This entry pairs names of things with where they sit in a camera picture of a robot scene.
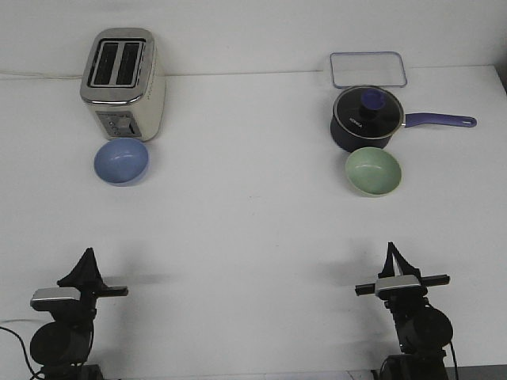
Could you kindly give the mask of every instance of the white table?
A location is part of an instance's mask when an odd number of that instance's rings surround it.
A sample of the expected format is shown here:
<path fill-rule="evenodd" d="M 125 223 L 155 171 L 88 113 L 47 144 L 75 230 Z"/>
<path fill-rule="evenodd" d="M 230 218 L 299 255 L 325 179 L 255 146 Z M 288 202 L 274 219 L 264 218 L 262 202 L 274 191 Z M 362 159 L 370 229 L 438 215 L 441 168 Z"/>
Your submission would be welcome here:
<path fill-rule="evenodd" d="M 322 73 L 168 78 L 150 172 L 130 188 L 93 172 L 105 140 L 79 80 L 0 81 L 2 325 L 28 343 L 51 320 L 32 293 L 91 246 L 105 282 L 130 288 L 97 304 L 90 363 L 107 378 L 375 368 L 398 353 L 394 323 L 354 285 L 393 241 L 424 276 L 451 276 L 429 299 L 459 365 L 506 363 L 505 91 L 491 66 L 408 77 L 394 91 L 407 113 L 478 126 L 399 131 L 386 149 L 403 180 L 378 199 L 345 179 Z M 0 376 L 26 377 L 7 334 L 0 358 Z"/>

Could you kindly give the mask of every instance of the blue bowl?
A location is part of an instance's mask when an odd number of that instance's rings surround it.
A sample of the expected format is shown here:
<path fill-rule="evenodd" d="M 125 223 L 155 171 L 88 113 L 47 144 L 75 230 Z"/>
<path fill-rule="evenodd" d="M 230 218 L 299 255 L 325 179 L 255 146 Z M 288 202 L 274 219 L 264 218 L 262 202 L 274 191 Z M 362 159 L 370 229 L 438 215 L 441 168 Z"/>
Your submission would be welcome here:
<path fill-rule="evenodd" d="M 95 155 L 95 173 L 108 184 L 130 186 L 148 169 L 148 149 L 136 139 L 119 138 L 107 142 Z"/>

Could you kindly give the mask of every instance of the white wall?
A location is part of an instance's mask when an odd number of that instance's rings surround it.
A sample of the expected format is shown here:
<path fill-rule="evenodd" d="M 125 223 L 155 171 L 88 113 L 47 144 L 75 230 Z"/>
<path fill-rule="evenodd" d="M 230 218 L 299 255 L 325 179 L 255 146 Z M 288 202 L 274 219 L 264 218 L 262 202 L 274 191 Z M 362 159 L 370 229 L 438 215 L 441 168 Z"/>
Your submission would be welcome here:
<path fill-rule="evenodd" d="M 157 37 L 169 74 L 320 70 L 332 51 L 395 50 L 408 67 L 507 61 L 506 0 L 3 2 L 0 70 L 81 74 L 103 29 Z"/>

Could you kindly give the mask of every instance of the saucepan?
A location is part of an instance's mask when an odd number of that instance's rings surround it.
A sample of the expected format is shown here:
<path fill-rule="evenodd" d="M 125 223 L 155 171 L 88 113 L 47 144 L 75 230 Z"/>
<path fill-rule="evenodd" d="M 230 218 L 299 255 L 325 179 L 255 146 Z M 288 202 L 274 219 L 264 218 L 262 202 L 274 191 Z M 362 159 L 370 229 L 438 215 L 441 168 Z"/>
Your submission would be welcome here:
<path fill-rule="evenodd" d="M 428 112 L 405 115 L 392 93 L 374 85 L 355 85 L 334 102 L 331 135 L 337 145 L 353 152 L 366 146 L 384 148 L 400 127 L 420 124 L 474 127 L 477 120 Z"/>

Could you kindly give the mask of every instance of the toaster slot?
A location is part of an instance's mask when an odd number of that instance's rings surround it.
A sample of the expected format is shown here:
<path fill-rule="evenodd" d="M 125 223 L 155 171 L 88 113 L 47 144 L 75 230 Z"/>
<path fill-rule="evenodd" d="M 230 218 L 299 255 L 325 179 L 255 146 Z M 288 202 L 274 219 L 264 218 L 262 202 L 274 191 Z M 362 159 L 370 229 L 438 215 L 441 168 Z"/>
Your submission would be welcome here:
<path fill-rule="evenodd" d="M 91 87 L 135 87 L 143 40 L 102 40 L 90 76 Z"/>

